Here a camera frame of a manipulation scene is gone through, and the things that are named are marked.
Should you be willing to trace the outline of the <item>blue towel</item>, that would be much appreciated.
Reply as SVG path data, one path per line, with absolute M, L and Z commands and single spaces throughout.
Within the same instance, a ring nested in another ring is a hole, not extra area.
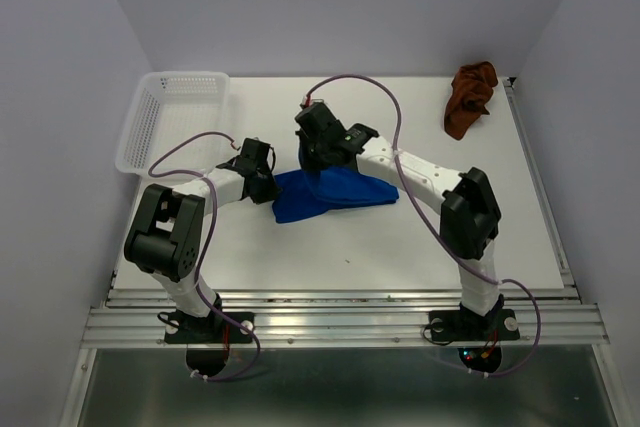
M 280 193 L 272 203 L 278 224 L 311 219 L 332 210 L 394 204 L 398 189 L 379 179 L 345 167 L 317 172 L 301 167 L 275 175 Z

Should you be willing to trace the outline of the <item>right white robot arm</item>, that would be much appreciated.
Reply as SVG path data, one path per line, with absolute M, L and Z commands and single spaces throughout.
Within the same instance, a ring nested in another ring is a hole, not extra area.
M 494 241 L 501 212 L 484 171 L 440 167 L 400 150 L 375 129 L 345 128 L 329 107 L 314 101 L 296 115 L 303 170 L 319 175 L 344 168 L 386 182 L 406 193 L 414 208 L 428 206 L 439 217 L 429 229 L 459 267 L 458 309 L 431 319 L 438 344 L 499 340 L 504 297 L 496 276 Z

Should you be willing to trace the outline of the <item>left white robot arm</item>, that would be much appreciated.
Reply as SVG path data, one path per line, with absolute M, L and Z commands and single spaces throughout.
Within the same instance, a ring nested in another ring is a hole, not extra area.
M 257 139 L 243 141 L 239 154 L 207 174 L 194 172 L 188 183 L 157 183 L 144 190 L 124 243 L 124 258 L 153 277 L 174 302 L 161 312 L 168 344 L 250 344 L 254 314 L 225 314 L 220 295 L 200 273 L 220 206 L 246 198 L 256 204 L 275 200 L 280 190 L 272 167 L 275 151 Z M 202 233 L 206 216 L 210 231 Z

